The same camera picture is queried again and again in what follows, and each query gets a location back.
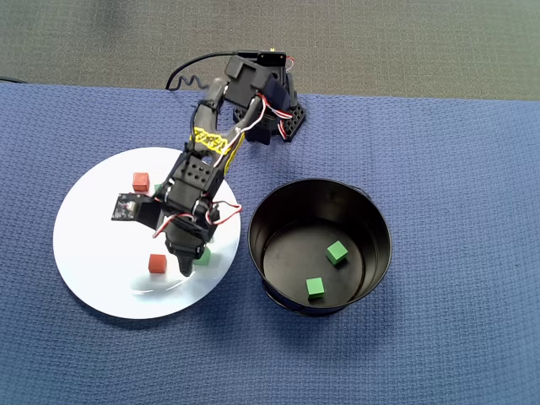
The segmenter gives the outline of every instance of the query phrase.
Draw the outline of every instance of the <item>green cube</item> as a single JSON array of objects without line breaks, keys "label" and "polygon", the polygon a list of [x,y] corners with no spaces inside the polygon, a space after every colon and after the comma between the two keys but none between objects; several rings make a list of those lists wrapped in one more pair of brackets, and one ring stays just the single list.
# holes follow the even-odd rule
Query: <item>green cube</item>
[{"label": "green cube", "polygon": [[347,257],[347,249],[345,249],[345,246],[338,240],[327,249],[327,257],[335,266]]},{"label": "green cube", "polygon": [[319,298],[324,295],[324,286],[322,285],[322,278],[309,278],[305,281],[307,285],[307,294],[310,300]]},{"label": "green cube", "polygon": [[207,266],[210,262],[210,249],[208,249],[208,246],[204,248],[204,252],[202,253],[202,256],[200,259],[194,260],[193,264],[197,264],[198,266]]}]

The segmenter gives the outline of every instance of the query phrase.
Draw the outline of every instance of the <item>blue carpet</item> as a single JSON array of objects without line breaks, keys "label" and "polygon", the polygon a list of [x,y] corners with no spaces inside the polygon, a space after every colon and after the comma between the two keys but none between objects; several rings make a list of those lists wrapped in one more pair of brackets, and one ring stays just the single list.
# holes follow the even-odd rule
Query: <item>blue carpet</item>
[{"label": "blue carpet", "polygon": [[[63,198],[113,154],[181,148],[199,96],[0,85],[0,403],[540,403],[540,102],[303,95],[297,138],[232,166],[242,239],[209,296],[152,321],[80,302],[52,253]],[[394,243],[322,319],[275,305],[246,245],[261,199],[308,176],[364,188]]]}]

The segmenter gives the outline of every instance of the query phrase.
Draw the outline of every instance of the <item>white circular plate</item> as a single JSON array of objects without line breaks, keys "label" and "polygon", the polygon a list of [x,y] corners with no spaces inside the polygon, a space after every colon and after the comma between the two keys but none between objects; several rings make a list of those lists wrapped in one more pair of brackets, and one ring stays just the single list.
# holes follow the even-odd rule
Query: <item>white circular plate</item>
[{"label": "white circular plate", "polygon": [[[130,319],[169,315],[199,301],[229,270],[240,239],[240,215],[216,229],[207,244],[210,263],[194,265],[188,278],[167,251],[165,233],[152,239],[154,231],[138,222],[111,220],[118,194],[132,192],[134,172],[149,173],[153,193],[179,154],[169,148],[117,154],[90,169],[64,199],[54,224],[54,257],[67,286],[96,310]],[[236,203],[225,181],[216,200]],[[222,218],[228,209],[220,206]],[[165,274],[149,272],[152,253],[167,256]]]}]

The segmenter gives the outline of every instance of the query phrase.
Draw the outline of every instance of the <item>wire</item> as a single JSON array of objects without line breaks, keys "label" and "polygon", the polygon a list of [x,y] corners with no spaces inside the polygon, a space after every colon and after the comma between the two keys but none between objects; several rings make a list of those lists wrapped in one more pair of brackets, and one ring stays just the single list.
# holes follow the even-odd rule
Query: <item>wire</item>
[{"label": "wire", "polygon": [[169,218],[167,218],[165,221],[163,221],[163,224],[161,224],[161,226],[155,231],[155,233],[152,235],[152,238],[157,238],[158,235],[163,232],[163,230],[167,227],[167,225],[176,218],[189,218],[191,221],[195,220],[195,217],[193,217],[193,215],[191,215],[190,213],[175,213]]},{"label": "wire", "polygon": [[187,80],[186,76],[183,76],[183,75],[180,76],[180,78],[178,78],[178,85],[174,87],[173,89],[169,89],[169,90],[177,91],[180,88],[182,82],[184,82],[186,86],[191,86],[194,81],[197,82],[197,86],[199,87],[199,89],[206,90],[208,88],[207,84],[203,84],[201,79],[196,74],[193,74],[189,80]]},{"label": "wire", "polygon": [[224,219],[220,219],[216,222],[212,222],[212,220],[210,219],[210,210],[208,210],[206,212],[206,220],[209,224],[211,225],[221,225],[221,224],[224,224],[225,222],[227,222],[229,219],[233,218],[236,214],[238,213],[241,213],[242,212],[242,206],[240,204],[231,204],[230,202],[226,202],[226,201],[217,201],[217,202],[212,202],[212,207],[215,207],[221,203],[225,203],[227,204],[228,206],[232,207],[232,208],[236,208],[236,210],[231,214],[229,215],[227,218],[224,218]]},{"label": "wire", "polygon": [[292,114],[290,114],[290,113],[288,113],[288,112],[285,112],[285,111],[276,110],[276,109],[273,108],[271,105],[268,105],[268,108],[269,108],[270,110],[272,110],[272,112],[273,112],[276,116],[278,116],[279,118],[283,118],[283,119],[285,119],[285,120],[290,120],[290,119],[293,117]]},{"label": "wire", "polygon": [[[236,136],[233,138],[233,140],[230,141],[229,143],[227,143],[227,146],[225,147],[224,154],[226,153],[227,150],[229,150],[230,147],[232,147],[235,144],[235,142],[238,140],[238,138],[241,137],[242,133],[252,129],[256,124],[261,122],[262,118],[264,117],[264,111],[267,109],[267,98],[262,94],[258,94],[258,96],[262,100],[261,115],[249,127],[245,127],[245,128],[240,129],[240,130],[237,130]],[[221,159],[224,157],[224,154],[219,156],[219,159],[216,160],[216,163],[213,165],[213,167],[218,167],[219,166],[219,163],[221,163]]]},{"label": "wire", "polygon": [[28,82],[25,82],[24,80],[19,80],[17,78],[7,78],[5,76],[0,76],[0,82],[21,83],[21,84],[28,83]]},{"label": "wire", "polygon": [[293,68],[293,66],[294,66],[294,62],[295,62],[295,60],[294,60],[294,58],[293,58],[293,57],[287,57],[287,60],[288,60],[288,61],[291,61],[291,65],[290,65],[289,67],[287,67],[287,68],[285,69],[285,72],[289,72],[289,71],[290,71],[290,69],[292,69],[292,68]]},{"label": "wire", "polygon": [[287,132],[285,131],[284,120],[281,120],[278,124],[278,130],[283,140],[287,139]]},{"label": "wire", "polygon": [[208,53],[207,55],[202,55],[201,57],[196,57],[195,59],[192,59],[191,61],[189,62],[186,62],[184,63],[183,65],[181,65],[179,68],[177,68],[170,76],[169,76],[169,80],[167,80],[167,85],[165,86],[165,88],[167,90],[170,90],[170,91],[175,91],[175,90],[178,90],[180,88],[180,80],[178,82],[178,87],[175,88],[175,89],[171,89],[170,88],[170,85],[172,84],[172,81],[174,80],[175,76],[181,72],[182,70],[184,70],[185,68],[187,68],[188,66],[191,66],[193,63],[197,63],[197,62],[200,62],[200,61],[203,61],[204,59],[209,59],[210,57],[232,57],[234,55],[238,55],[238,52],[234,52],[234,51],[227,51],[227,52],[214,52],[214,53]]}]

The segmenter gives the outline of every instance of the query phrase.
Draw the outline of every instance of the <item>red cube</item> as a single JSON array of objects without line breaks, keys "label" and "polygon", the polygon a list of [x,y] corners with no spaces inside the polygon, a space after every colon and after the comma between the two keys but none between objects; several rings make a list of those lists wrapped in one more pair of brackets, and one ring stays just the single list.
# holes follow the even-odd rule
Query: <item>red cube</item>
[{"label": "red cube", "polygon": [[133,190],[147,192],[150,188],[150,176],[148,173],[133,173]]},{"label": "red cube", "polygon": [[166,255],[150,255],[148,262],[148,270],[155,274],[165,274],[167,268],[167,256]]}]

